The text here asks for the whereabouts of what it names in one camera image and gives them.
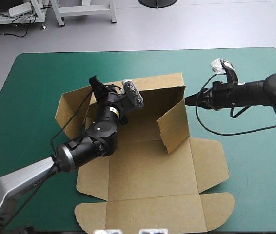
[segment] black robotic arm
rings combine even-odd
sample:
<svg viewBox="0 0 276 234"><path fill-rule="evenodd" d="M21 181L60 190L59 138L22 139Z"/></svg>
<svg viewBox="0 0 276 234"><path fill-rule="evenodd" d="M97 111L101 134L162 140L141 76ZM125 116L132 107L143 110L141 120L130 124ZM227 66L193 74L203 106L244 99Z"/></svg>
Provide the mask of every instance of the black robotic arm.
<svg viewBox="0 0 276 234"><path fill-rule="evenodd" d="M96 157L111 155L118 147L119 123L126 124L126 114L144 106L143 99L131 80L122 82L120 94L116 91L116 86L104 85L96 76L90 78L89 82L98 111L96 120L86 131L59 145L55 155L0 177L0 233L26 204L23 203L15 212L19 198L25 193L33 188L37 191L47 178L61 171L70 172Z"/></svg>
<svg viewBox="0 0 276 234"><path fill-rule="evenodd" d="M209 89L204 88L197 94L186 97L188 106L199 106L204 109L220 110L231 108L231 117L236 118L251 106L272 106L276 114L276 73L265 80L239 83L233 65L230 62L216 59L212 68L217 74L226 75L227 83L213 82ZM233 114L235 107L245 107Z"/></svg>

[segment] black circular base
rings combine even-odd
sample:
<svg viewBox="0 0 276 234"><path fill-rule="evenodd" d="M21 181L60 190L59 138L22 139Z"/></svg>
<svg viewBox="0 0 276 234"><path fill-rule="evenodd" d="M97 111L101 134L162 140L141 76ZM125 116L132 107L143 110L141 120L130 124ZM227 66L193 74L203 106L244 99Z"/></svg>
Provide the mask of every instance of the black circular base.
<svg viewBox="0 0 276 234"><path fill-rule="evenodd" d="M173 5L177 0L138 0L138 2L151 8L163 8Z"/></svg>

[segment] floor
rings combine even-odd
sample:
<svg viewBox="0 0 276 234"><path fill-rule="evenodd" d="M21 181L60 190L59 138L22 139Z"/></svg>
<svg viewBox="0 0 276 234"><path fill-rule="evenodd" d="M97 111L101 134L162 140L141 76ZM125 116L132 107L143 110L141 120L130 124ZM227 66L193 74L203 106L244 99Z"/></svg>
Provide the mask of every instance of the floor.
<svg viewBox="0 0 276 234"><path fill-rule="evenodd" d="M276 47L276 0L178 0L163 9L144 7L137 0L115 2L116 24L101 15L66 18L66 26L58 27L49 9L47 31L36 24L22 39L0 35L0 90L21 53ZM24 32L13 26L0 30Z"/></svg>

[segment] open cardboard box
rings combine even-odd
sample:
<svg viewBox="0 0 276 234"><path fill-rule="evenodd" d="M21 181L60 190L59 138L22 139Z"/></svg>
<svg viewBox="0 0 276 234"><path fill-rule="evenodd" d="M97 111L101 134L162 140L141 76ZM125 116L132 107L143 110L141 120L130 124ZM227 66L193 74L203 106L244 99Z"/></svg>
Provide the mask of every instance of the open cardboard box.
<svg viewBox="0 0 276 234"><path fill-rule="evenodd" d="M77 190L107 202L79 204L75 215L88 233L122 229L137 234L142 228L169 232L206 232L231 215L230 193L200 193L227 180L229 170L218 141L189 138L183 99L182 74L134 79L145 107L128 114L129 123L118 130L118 149L79 169ZM91 87L61 96L56 120L63 126ZM93 121L97 109L89 97L65 129L77 137L83 124Z"/></svg>

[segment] green mat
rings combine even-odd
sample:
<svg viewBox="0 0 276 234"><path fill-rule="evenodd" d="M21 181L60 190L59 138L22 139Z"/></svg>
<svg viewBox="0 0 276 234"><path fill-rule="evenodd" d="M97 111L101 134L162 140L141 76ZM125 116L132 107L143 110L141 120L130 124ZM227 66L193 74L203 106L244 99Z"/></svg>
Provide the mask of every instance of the green mat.
<svg viewBox="0 0 276 234"><path fill-rule="evenodd" d="M102 82L182 72L186 95L196 93L213 74L210 62L231 61L241 82L265 79L276 72L276 49L210 49L85 53L33 53L17 57L0 93L0 176L52 153L54 120L63 92ZM218 76L216 80L225 80ZM223 143L231 177L208 192L231 192L236 206L222 231L276 230L276 129L243 136L216 136L205 131L187 107L191 135ZM253 107L238 119L230 110L200 109L202 120L220 132L239 132L276 124L270 107ZM57 140L67 140L62 134ZM37 230L80 230L74 216L79 203L99 199L76 190L77 172L46 181L10 228L25 224Z"/></svg>

